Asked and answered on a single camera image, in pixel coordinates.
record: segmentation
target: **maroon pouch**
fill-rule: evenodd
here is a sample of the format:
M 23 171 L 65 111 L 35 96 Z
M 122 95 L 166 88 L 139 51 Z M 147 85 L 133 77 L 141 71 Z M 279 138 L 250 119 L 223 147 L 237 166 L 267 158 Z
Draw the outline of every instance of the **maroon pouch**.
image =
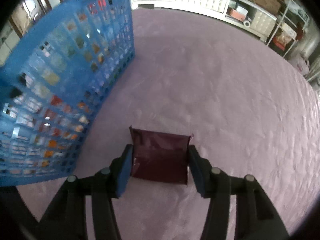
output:
M 130 127 L 133 141 L 131 176 L 153 181 L 187 184 L 187 149 L 190 136 Z

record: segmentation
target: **screw head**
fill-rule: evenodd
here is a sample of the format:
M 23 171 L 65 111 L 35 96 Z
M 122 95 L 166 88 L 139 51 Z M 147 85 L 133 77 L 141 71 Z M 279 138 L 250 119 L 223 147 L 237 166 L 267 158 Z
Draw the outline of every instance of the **screw head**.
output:
M 76 181 L 77 177 L 75 175 L 71 175 L 68 177 L 68 182 L 74 182 Z
M 101 173 L 102 173 L 103 175 L 108 175 L 108 174 L 110 173 L 110 169 L 109 169 L 109 168 L 103 168 L 103 169 L 101 170 Z
M 255 180 L 255 177 L 253 175 L 251 175 L 251 174 L 248 174 L 248 175 L 245 176 L 245 179 L 247 181 L 253 182 Z
M 218 175 L 218 174 L 220 174 L 221 170 L 220 170 L 218 167 L 213 167 L 213 168 L 211 169 L 211 172 L 212 172 L 213 174 Z

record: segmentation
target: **cardboard box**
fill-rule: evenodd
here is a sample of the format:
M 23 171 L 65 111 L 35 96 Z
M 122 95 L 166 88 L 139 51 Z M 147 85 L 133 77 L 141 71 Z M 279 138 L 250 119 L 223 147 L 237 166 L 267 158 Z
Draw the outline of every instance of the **cardboard box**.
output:
M 238 11 L 236 11 L 236 10 L 234 10 L 234 9 L 232 9 L 232 8 L 229 8 L 229 9 L 228 9 L 228 14 L 229 14 L 231 17 L 233 17 L 233 18 L 235 18 L 235 19 L 237 19 L 237 20 L 239 20 L 239 21 L 241 21 L 241 22 L 243 22 L 244 19 L 245 19 L 245 15 L 243 15 L 242 13 L 239 13 Z
M 277 15 L 281 4 L 276 0 L 255 0 L 256 4 L 273 15 Z

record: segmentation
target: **blue plastic organizer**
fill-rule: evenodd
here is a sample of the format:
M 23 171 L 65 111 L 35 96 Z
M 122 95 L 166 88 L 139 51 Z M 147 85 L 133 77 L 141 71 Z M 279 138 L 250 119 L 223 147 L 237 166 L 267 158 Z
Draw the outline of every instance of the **blue plastic organizer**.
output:
M 0 186 L 71 174 L 134 54 L 130 0 L 66 0 L 41 19 L 0 68 Z

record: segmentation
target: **orange box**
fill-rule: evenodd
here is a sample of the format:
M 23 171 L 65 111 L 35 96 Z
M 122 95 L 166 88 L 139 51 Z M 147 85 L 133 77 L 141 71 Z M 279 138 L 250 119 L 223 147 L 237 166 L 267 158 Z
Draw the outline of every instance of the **orange box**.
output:
M 239 21 L 241 21 L 241 22 L 243 22 L 244 19 L 245 19 L 245 15 L 243 15 L 242 13 L 239 13 L 238 11 L 236 11 L 236 10 L 234 10 L 234 9 L 232 9 L 232 8 L 229 8 L 229 9 L 228 9 L 228 14 L 229 14 L 231 17 L 233 17 L 233 18 L 235 18 L 235 19 L 237 19 L 237 20 L 239 20 Z

